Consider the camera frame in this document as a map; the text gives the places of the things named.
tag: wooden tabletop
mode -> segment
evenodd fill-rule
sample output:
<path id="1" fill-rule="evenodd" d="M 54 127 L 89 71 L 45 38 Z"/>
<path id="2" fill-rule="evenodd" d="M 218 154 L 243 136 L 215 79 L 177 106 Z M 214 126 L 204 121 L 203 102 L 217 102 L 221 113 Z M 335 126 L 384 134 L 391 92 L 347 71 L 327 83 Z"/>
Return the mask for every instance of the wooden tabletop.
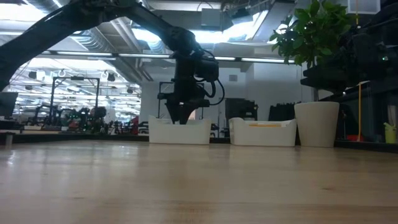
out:
<path id="1" fill-rule="evenodd" d="M 0 224 L 398 223 L 398 155 L 65 141 L 0 150 Z"/>

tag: white bin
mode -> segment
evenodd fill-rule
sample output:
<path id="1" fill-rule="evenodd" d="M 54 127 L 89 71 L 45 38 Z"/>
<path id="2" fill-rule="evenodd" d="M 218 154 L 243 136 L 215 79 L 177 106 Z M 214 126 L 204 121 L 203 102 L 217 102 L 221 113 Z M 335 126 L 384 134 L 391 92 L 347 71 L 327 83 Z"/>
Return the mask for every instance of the white bin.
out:
<path id="1" fill-rule="evenodd" d="M 239 146 L 295 146 L 297 123 L 291 121 L 229 120 L 231 144 Z"/>
<path id="2" fill-rule="evenodd" d="M 173 124 L 170 119 L 148 117 L 149 142 L 166 144 L 209 144 L 211 121 L 188 120 L 187 124 Z"/>

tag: black robotic arm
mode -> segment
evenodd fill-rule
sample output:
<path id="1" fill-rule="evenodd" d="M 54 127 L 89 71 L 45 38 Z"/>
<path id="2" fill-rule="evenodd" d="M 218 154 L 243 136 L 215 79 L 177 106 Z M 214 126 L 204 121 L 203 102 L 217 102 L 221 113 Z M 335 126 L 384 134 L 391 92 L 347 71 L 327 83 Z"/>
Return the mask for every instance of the black robotic arm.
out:
<path id="1" fill-rule="evenodd" d="M 209 94 L 197 85 L 194 75 L 214 86 L 218 80 L 218 63 L 214 58 L 204 57 L 205 51 L 192 32 L 170 25 L 134 0 L 75 0 L 36 22 L 22 35 L 0 47 L 0 90 L 8 86 L 21 65 L 74 32 L 124 16 L 158 35 L 174 51 L 174 92 L 158 98 L 167 100 L 173 122 L 185 124 L 193 110 L 210 105 L 204 100 Z"/>

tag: potted plant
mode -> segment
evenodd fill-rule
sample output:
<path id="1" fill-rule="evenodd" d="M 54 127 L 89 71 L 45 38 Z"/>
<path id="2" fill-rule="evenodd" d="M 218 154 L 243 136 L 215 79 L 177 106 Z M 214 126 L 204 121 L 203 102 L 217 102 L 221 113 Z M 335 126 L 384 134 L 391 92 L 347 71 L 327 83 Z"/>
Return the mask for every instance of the potted plant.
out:
<path id="1" fill-rule="evenodd" d="M 339 49 L 339 39 L 351 28 L 351 16 L 346 7 L 328 1 L 314 0 L 308 9 L 296 9 L 282 21 L 286 28 L 274 30 L 270 40 L 276 39 L 272 50 L 278 48 L 285 63 L 294 58 L 296 65 L 307 68 L 321 65 Z M 295 105 L 295 115 L 302 146 L 333 147 L 339 104 L 310 102 Z"/>

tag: white planter pot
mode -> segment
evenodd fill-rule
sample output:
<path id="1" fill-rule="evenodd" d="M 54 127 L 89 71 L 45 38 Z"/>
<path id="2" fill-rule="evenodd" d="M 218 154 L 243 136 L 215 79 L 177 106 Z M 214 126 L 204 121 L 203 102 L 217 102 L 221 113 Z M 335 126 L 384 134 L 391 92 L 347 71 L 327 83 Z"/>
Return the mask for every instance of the white planter pot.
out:
<path id="1" fill-rule="evenodd" d="M 294 105 L 302 146 L 333 147 L 339 103 L 310 102 Z"/>

